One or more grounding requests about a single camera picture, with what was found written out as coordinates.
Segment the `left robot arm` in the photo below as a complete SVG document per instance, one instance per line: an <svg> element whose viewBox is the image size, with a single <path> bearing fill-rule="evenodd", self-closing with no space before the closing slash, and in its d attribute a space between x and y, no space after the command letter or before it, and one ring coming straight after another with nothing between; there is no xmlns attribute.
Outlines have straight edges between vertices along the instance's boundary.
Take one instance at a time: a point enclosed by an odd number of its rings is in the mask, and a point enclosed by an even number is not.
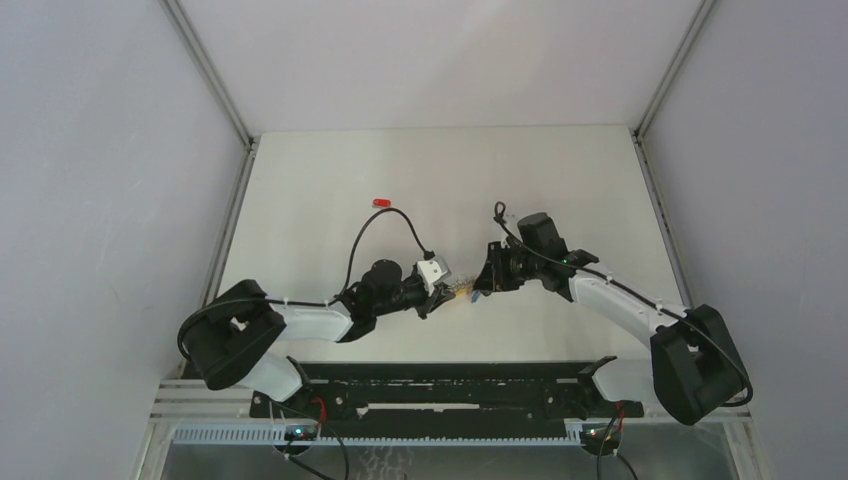
<svg viewBox="0 0 848 480"><path fill-rule="evenodd" d="M291 356L273 353L274 344L353 342L373 332L379 317L410 309L424 319L453 299L450 275L439 256L417 262L408 277L396 262L382 259L336 299L316 305L271 299L256 281L243 280L183 322L178 350L208 389L250 388L298 417L313 401L310 380Z"/></svg>

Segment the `keyring bunch with coloured tags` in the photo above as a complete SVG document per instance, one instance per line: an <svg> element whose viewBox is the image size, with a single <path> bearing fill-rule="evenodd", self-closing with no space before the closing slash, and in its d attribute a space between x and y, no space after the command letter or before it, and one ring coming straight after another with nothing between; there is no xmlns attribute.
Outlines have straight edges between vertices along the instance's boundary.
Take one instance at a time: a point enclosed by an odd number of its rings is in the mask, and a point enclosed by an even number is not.
<svg viewBox="0 0 848 480"><path fill-rule="evenodd" d="M474 288L472 281L457 282L448 286L451 300L465 299L470 303L476 303L481 293Z"/></svg>

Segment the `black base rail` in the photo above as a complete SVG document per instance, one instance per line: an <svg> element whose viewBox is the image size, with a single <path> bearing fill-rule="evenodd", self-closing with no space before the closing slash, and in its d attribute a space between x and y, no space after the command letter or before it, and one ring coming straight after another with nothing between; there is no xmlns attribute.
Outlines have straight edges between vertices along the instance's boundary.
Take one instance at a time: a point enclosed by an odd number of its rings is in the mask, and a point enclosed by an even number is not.
<svg viewBox="0 0 848 480"><path fill-rule="evenodd" d="M644 417L640 403L602 398L589 379L599 365L305 362L305 392L280 403L254 392L249 415L302 412L344 439L436 441L564 439L570 422Z"/></svg>

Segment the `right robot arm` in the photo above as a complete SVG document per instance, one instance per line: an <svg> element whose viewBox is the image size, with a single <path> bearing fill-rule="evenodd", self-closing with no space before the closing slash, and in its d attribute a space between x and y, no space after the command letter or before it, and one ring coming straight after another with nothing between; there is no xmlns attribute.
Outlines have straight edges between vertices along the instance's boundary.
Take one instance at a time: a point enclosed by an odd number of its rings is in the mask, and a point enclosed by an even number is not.
<svg viewBox="0 0 848 480"><path fill-rule="evenodd" d="M642 360L609 356L584 369L577 391L584 412L602 416L617 402L657 403L692 426L719 408L753 400L750 375L717 309L668 303L627 285L596 255L568 248L544 212L520 219L512 232L498 202L493 219L505 237L487 245L475 291L489 296L538 281L611 321L649 353Z"/></svg>

